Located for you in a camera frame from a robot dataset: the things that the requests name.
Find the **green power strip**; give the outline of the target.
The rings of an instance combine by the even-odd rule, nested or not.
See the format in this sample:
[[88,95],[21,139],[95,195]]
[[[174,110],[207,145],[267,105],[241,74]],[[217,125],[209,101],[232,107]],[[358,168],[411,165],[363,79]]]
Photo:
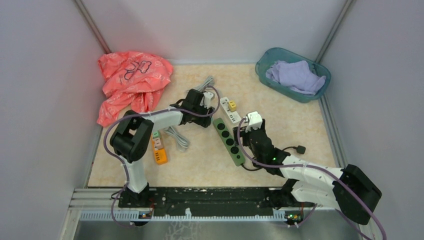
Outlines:
[[235,138],[230,133],[230,130],[223,119],[216,118],[212,121],[212,123],[235,166],[240,167],[243,165],[246,161],[245,157],[242,154],[240,147],[236,145]]

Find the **orange power strip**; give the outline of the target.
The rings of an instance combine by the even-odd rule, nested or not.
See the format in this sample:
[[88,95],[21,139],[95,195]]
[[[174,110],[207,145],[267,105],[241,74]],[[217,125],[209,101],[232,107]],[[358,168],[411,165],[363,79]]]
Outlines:
[[152,149],[153,149],[153,158],[154,161],[157,165],[164,165],[166,163],[168,163],[168,157],[167,157],[167,153],[164,147],[164,143],[162,141],[163,144],[163,148],[162,149],[156,149],[154,146],[154,140],[151,137],[151,141],[152,141]]

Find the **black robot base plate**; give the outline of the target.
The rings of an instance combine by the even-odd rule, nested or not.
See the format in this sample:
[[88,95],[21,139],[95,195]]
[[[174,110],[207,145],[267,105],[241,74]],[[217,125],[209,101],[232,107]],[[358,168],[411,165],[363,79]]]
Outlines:
[[155,217],[179,217],[186,210],[194,217],[261,217],[313,204],[298,202],[280,187],[147,187],[141,193],[124,190],[118,206],[147,208]]

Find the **yellow plug adapter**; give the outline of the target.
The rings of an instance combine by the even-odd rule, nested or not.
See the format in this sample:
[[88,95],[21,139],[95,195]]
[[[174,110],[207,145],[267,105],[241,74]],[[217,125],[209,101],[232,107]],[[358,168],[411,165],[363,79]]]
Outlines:
[[233,100],[231,100],[231,101],[228,102],[228,109],[232,113],[237,110],[237,105],[236,105],[236,103]]

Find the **white power strip with USB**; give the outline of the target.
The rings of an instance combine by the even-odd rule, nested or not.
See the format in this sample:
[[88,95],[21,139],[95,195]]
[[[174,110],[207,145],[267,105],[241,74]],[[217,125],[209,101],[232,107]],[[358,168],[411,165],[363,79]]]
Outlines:
[[241,121],[241,117],[237,112],[237,105],[235,101],[229,100],[229,98],[225,96],[220,98],[219,103],[232,124],[238,124]]

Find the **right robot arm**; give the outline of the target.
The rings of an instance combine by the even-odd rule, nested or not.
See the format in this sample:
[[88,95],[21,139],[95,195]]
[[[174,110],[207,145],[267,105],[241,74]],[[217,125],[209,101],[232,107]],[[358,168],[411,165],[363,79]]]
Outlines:
[[252,151],[255,167],[286,179],[281,193],[284,204],[319,204],[340,211],[354,223],[369,223],[382,192],[359,167],[321,166],[279,149],[267,136],[264,122],[256,129],[235,126],[232,131],[236,145]]

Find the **green plug adapter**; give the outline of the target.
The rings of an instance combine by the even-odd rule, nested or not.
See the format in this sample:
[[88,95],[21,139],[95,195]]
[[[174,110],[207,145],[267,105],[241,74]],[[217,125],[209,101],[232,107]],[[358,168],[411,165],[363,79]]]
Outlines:
[[161,134],[159,131],[155,131],[152,133],[151,135],[152,139],[160,139],[161,138]]

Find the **pink plug adapter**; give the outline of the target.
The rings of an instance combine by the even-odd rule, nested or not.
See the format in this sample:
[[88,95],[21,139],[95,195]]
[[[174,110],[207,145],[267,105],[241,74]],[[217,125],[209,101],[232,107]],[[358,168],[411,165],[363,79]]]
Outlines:
[[154,138],[154,147],[158,150],[163,148],[163,143],[160,137]]

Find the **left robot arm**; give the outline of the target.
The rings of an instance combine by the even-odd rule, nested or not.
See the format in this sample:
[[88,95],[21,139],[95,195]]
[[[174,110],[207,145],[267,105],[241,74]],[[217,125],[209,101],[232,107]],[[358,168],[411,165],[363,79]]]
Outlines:
[[115,129],[109,139],[112,150],[108,153],[123,165],[126,177],[123,191],[130,196],[132,203],[144,207],[150,200],[142,158],[151,135],[158,130],[187,123],[207,128],[218,109],[210,105],[205,91],[190,89],[185,98],[168,108],[143,113],[128,110],[111,125]]

